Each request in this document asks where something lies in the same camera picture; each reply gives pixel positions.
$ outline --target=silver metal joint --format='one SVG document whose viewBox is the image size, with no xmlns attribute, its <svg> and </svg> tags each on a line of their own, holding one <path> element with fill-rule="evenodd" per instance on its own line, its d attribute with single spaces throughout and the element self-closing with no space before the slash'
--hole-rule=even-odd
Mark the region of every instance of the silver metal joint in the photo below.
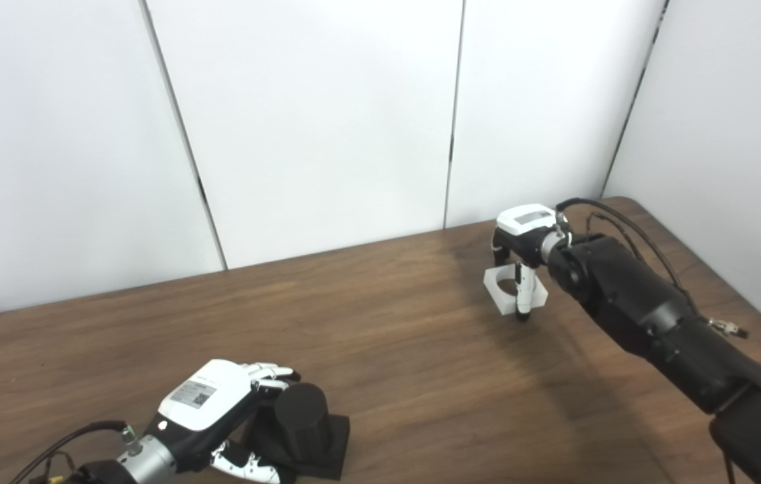
<svg viewBox="0 0 761 484">
<path fill-rule="evenodd" d="M 126 451 L 117 462 L 132 475 L 138 484 L 160 484 L 175 474 L 174 457 L 159 440 L 149 435 L 142 439 L 138 454 Z"/>
<path fill-rule="evenodd" d="M 558 233 L 555 231 L 549 232 L 545 235 L 545 238 L 543 239 L 543 244 L 541 245 L 540 252 L 541 257 L 543 257 L 543 263 L 547 265 L 547 258 L 551 254 L 551 250 L 553 249 L 553 246 L 555 246 L 558 242 L 560 242 L 565 235 L 562 233 Z"/>
</svg>

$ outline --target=wooden table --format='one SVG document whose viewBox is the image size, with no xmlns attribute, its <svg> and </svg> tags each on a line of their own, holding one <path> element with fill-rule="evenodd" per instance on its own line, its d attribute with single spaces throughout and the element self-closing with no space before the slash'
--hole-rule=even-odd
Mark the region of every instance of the wooden table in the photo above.
<svg viewBox="0 0 761 484">
<path fill-rule="evenodd" d="M 750 329 L 734 344 L 761 361 L 761 315 L 639 205 L 610 204 L 664 249 L 703 312 Z M 587 212 L 570 210 L 571 221 Z M 546 307 L 526 324 L 498 315 L 482 286 L 491 231 L 479 223 L 2 313 L 0 483 L 89 421 L 143 427 L 211 358 L 288 364 L 324 389 L 332 413 L 351 419 L 343 482 L 725 481 L 709 418 L 544 270 Z M 85 462 L 120 443 L 106 433 L 69 448 Z M 178 481 L 236 482 L 210 469 Z"/>
</svg>

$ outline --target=cable connector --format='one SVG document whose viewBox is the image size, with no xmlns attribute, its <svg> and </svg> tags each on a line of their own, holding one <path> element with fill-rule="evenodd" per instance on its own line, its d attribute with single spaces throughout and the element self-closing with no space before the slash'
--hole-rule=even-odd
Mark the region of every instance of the cable connector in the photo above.
<svg viewBox="0 0 761 484">
<path fill-rule="evenodd" d="M 132 429 L 132 426 L 124 427 L 120 432 L 120 438 L 123 440 L 123 443 L 126 444 L 126 452 L 131 456 L 138 456 L 138 454 L 141 453 L 142 446 L 138 441 L 138 437 L 135 435 L 135 430 Z"/>
<path fill-rule="evenodd" d="M 742 339 L 748 339 L 748 331 L 738 327 L 730 321 L 721 321 L 720 319 L 709 319 L 709 327 L 718 331 L 722 336 L 735 336 Z"/>
</svg>

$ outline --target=white robotic hand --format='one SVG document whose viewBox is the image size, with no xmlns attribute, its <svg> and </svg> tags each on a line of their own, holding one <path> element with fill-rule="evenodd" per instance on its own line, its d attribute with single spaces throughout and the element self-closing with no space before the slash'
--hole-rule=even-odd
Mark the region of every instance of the white robotic hand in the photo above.
<svg viewBox="0 0 761 484">
<path fill-rule="evenodd" d="M 275 399 L 300 375 L 270 362 L 236 364 L 211 360 L 162 400 L 141 446 L 118 459 L 135 484 L 164 482 L 208 466 L 259 482 L 294 480 L 286 469 L 265 462 L 228 440 L 264 401 Z"/>
</svg>

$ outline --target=black robotic arm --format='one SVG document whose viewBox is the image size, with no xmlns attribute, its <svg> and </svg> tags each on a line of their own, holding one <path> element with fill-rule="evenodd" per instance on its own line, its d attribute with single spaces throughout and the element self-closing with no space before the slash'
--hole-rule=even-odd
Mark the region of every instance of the black robotic arm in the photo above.
<svg viewBox="0 0 761 484">
<path fill-rule="evenodd" d="M 575 200 L 565 206 L 572 202 L 601 206 Z M 617 239 L 572 233 L 563 206 L 551 227 L 510 231 L 498 223 L 496 262 L 513 251 L 526 266 L 547 266 L 553 281 L 623 350 L 645 358 L 715 416 L 709 426 L 715 443 L 761 484 L 761 364 L 713 331 L 684 289 L 660 278 Z"/>
</svg>

